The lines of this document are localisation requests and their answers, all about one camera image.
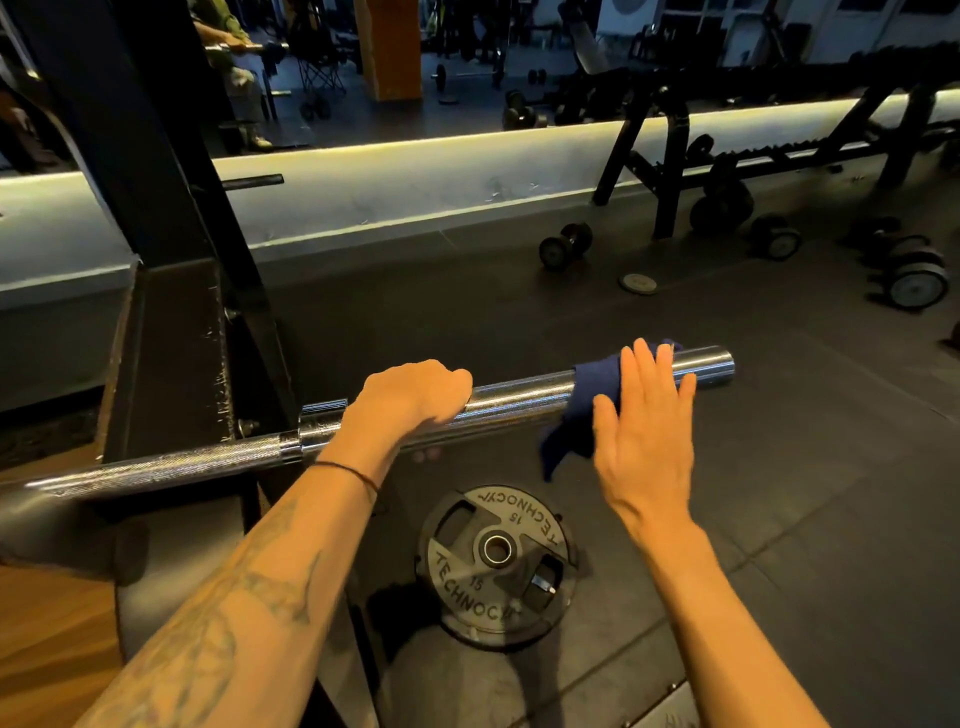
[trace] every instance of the tattooed forearm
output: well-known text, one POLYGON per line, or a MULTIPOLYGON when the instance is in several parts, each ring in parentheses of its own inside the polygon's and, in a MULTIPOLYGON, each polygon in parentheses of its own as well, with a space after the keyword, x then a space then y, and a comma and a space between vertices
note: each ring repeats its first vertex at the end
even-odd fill
POLYGON ((226 692, 237 642, 225 599, 252 595, 283 624, 309 624, 307 594, 320 554, 293 581, 263 574, 253 561, 290 530, 297 501, 279 503, 251 532, 236 560, 217 569, 140 650, 77 728, 196 728, 226 692))

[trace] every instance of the black metal frame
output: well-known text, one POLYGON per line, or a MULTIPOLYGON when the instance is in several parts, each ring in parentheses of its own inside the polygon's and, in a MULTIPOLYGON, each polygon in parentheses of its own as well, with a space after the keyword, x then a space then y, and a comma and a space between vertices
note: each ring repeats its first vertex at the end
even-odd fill
POLYGON ((593 203, 605 205, 626 168, 658 198, 655 239, 671 237, 681 191, 704 186, 721 172, 748 179, 792 170, 835 164, 855 158, 887 155, 878 184, 898 186, 913 157, 928 140, 960 137, 956 123, 930 124, 936 92, 960 80, 960 46, 944 43, 930 48, 884 49, 847 64, 776 65, 760 68, 662 70, 633 77, 633 99, 613 143, 610 157, 593 192, 593 203), (687 152, 692 99, 770 97, 781 89, 803 98, 814 92, 865 86, 853 108, 824 139, 800 144, 745 150, 711 158, 691 158, 687 152), (882 128, 870 117, 898 88, 909 89, 906 111, 895 129, 882 128), (667 119, 662 163, 651 163, 634 149, 644 119, 659 109, 667 119), (699 168, 687 173, 687 170, 699 168))
MULTIPOLYGON (((104 462, 239 437, 241 420, 295 426, 270 302, 192 110, 206 60, 185 4, 151 6, 152 34, 178 49, 162 56, 128 42, 140 35, 135 0, 0 0, 0 12, 23 60, 7 82, 64 131, 139 256, 102 406, 104 462)), ((265 183, 282 177, 231 187, 265 183)), ((216 563, 256 522, 257 485, 276 502, 297 474, 245 473, 96 507, 94 541, 112 540, 113 562, 94 555, 117 585, 126 657, 197 586, 197 559, 216 563)), ((324 698, 304 721, 338 724, 317 708, 324 698)))

